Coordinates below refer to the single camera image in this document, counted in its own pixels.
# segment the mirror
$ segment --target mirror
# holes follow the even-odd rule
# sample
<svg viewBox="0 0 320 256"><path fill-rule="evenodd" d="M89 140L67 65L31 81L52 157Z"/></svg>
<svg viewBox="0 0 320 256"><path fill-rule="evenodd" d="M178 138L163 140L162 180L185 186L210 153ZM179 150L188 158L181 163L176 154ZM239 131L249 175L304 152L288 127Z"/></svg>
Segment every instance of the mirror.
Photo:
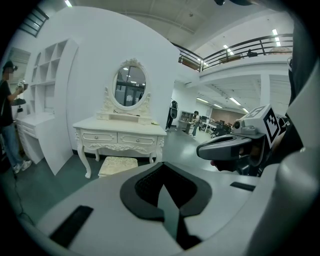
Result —
<svg viewBox="0 0 320 256"><path fill-rule="evenodd" d="M114 97L125 107L139 102L144 95L146 77L144 72L136 66L124 66L117 74Z"/></svg>

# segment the cable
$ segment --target cable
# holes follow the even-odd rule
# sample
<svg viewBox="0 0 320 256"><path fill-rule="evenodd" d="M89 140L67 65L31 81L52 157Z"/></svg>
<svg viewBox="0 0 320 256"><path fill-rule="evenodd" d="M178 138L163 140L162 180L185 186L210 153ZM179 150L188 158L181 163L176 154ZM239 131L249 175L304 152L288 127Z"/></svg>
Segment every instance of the cable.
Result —
<svg viewBox="0 0 320 256"><path fill-rule="evenodd" d="M18 177L17 177L17 175L15 174L15 171L14 171L14 170L12 170L12 173L13 173L13 177L14 177L14 191L15 191L18 199L19 199L19 205L20 205L20 208L21 208L21 212L18 214L18 217L21 217L22 215L27 216L27 218L29 219L30 223L34 226L35 223L32 221L32 219L30 218L30 216L24 211L24 207L23 207L23 205L22 205L22 200L21 200L21 197L20 197L20 195L19 195L19 193L18 193L18 190L17 190L17 179L18 179Z"/></svg>

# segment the white sneaker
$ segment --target white sneaker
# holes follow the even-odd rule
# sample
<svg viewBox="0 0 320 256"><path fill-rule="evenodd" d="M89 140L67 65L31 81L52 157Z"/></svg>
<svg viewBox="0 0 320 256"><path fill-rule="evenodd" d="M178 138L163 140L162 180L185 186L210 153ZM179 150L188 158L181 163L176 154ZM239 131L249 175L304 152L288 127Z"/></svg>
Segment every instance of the white sneaker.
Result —
<svg viewBox="0 0 320 256"><path fill-rule="evenodd" d="M24 171L24 170L28 169L31 164L32 164L32 162L30 160L29 161L23 161L21 170Z"/></svg>
<svg viewBox="0 0 320 256"><path fill-rule="evenodd" d="M13 167L13 171L15 174L17 174L18 172L20 172L21 170L21 166L20 164L16 164L14 167Z"/></svg>

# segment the cushioned stool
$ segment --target cushioned stool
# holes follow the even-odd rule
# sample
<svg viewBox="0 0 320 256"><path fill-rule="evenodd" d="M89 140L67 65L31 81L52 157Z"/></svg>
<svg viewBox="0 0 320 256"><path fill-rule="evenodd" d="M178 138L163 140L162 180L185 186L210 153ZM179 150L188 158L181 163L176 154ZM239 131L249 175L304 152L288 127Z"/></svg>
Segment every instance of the cushioned stool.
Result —
<svg viewBox="0 0 320 256"><path fill-rule="evenodd" d="M135 158L107 156L100 168L99 178L127 171L138 167L138 161Z"/></svg>

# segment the balcony railing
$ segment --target balcony railing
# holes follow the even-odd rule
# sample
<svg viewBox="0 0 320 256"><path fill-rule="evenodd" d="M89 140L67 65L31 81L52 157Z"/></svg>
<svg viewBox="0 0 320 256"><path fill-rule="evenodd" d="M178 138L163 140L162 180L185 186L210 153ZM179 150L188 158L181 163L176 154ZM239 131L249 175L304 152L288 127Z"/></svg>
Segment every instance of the balcony railing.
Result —
<svg viewBox="0 0 320 256"><path fill-rule="evenodd" d="M33 35L36 38L40 29L48 19L49 16L36 6L21 23L19 29Z"/></svg>
<svg viewBox="0 0 320 256"><path fill-rule="evenodd" d="M254 58L259 55L290 54L293 49L293 34L268 35L240 42L219 50L205 58L172 43L180 50L179 62L199 72L216 65Z"/></svg>

